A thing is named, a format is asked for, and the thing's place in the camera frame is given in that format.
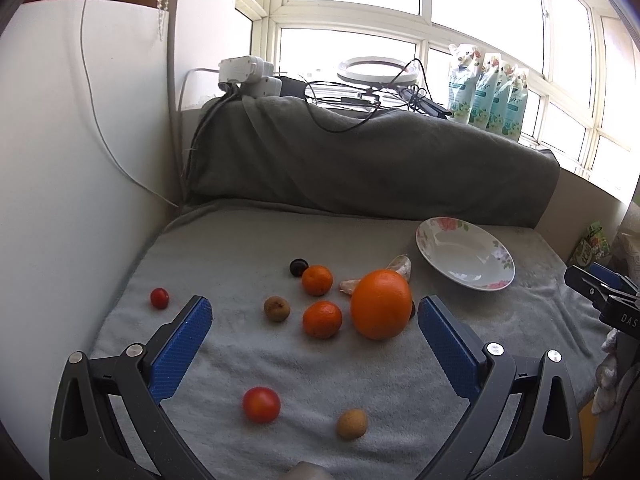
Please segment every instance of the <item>red cherry tomato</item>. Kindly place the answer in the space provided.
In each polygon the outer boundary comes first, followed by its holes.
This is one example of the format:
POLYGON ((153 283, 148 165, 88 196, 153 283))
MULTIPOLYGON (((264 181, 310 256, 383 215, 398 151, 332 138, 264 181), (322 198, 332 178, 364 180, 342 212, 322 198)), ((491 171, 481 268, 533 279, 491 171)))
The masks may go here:
POLYGON ((280 414, 280 398, 270 388, 256 386, 244 394, 242 409, 250 421, 268 424, 280 414))
POLYGON ((151 304, 158 310, 167 308, 167 305, 169 305, 169 293, 164 288, 155 288, 151 291, 151 304))

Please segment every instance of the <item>laundry detergent pouch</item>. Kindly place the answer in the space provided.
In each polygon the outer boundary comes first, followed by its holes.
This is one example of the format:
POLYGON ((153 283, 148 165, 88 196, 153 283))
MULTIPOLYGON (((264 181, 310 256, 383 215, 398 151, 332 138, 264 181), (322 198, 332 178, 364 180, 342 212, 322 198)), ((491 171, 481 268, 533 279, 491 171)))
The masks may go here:
POLYGON ((507 111, 504 115, 502 134, 516 141, 520 139, 524 110, 527 107, 527 96, 529 95, 529 89, 527 88, 528 76, 529 69, 519 68, 516 70, 507 111))
POLYGON ((500 54, 486 54, 476 92, 471 101, 469 124, 484 130, 489 122, 489 111, 494 100, 495 87, 500 75, 500 54))
POLYGON ((513 73, 516 67, 504 61, 500 62, 500 74, 495 88, 494 100, 489 111, 489 122, 486 130, 492 134, 502 134, 504 115, 507 113, 507 104, 513 86, 513 73))
POLYGON ((481 54, 475 45, 449 45, 449 120, 467 124, 471 114, 471 101, 480 77, 481 54))

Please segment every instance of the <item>gray blanket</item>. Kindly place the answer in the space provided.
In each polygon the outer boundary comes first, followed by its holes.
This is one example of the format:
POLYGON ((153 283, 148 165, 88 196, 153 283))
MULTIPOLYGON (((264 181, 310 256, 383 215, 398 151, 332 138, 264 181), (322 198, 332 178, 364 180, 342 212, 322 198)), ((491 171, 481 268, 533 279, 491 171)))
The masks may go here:
MULTIPOLYGON (((415 318, 396 338, 366 340, 351 325, 348 298, 334 287, 326 298, 342 308, 340 332, 326 341, 306 337, 302 313, 314 299, 288 271, 292 259, 303 257, 328 266, 337 283, 406 253, 414 266, 416 304, 439 295, 483 340, 514 354, 559 350, 583 404, 604 357, 600 344, 607 328, 589 302, 564 285, 564 264, 545 241, 530 229, 488 228, 511 251, 516 278, 505 290, 477 292, 449 281, 420 256, 417 225, 239 206, 183 216, 144 256, 100 330, 93 357, 146 342, 193 294, 204 295, 213 306, 213 325, 176 395, 162 406, 218 480, 275 480, 300 460, 327 467, 337 480, 415 478, 466 401, 453 393, 415 318), (156 286, 171 295, 165 311, 148 303, 156 286), (267 322, 262 312, 273 294, 292 305, 281 325, 267 322), (257 385, 273 388, 282 400, 280 417, 266 426, 249 423, 241 411, 242 395, 257 385), (336 437, 335 423, 349 408, 366 410, 369 431, 347 443, 336 437)), ((152 468, 121 403, 116 413, 134 455, 152 468)), ((483 464, 496 455, 507 427, 506 420, 500 424, 483 464)))
POLYGON ((345 133, 348 118, 295 98, 238 100, 206 109, 187 175, 191 202, 244 198, 377 218, 453 216, 535 227, 559 165, 473 126, 386 110, 345 133))

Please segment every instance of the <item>white plate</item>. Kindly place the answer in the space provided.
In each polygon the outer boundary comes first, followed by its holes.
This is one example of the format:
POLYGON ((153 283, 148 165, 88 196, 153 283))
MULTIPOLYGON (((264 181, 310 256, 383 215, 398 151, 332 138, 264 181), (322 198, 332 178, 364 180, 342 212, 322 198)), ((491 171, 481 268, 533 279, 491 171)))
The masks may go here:
POLYGON ((422 222, 415 241, 427 261, 460 285, 475 290, 502 290, 516 275, 504 245, 476 225, 437 216, 422 222))

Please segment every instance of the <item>white wall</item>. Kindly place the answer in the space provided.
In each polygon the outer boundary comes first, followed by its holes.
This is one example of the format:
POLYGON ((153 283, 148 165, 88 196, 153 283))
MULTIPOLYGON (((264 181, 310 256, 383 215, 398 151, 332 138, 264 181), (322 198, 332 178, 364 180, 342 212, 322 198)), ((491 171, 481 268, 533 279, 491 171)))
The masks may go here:
MULTIPOLYGON (((90 348, 127 269, 172 212, 126 180, 98 141, 79 58, 81 4, 23 5, 0 36, 0 418, 43 478, 65 360, 90 348)), ((103 132, 125 168, 176 200, 157 31, 155 9, 89 2, 103 132)))
POLYGON ((596 220, 602 224, 607 241, 612 243, 626 208, 626 204, 606 191, 561 168, 556 190, 536 231, 567 261, 578 238, 596 220))
MULTIPOLYGON (((174 147, 184 152, 183 139, 177 135, 181 117, 177 112, 180 89, 186 73, 192 68, 217 69, 220 60, 238 55, 233 37, 236 18, 235 0, 177 0, 175 3, 173 30, 174 49, 169 53, 170 89, 173 99, 171 113, 175 125, 174 147)), ((182 108, 191 108, 201 103, 203 96, 220 94, 216 74, 196 72, 190 75, 185 88, 182 108)))

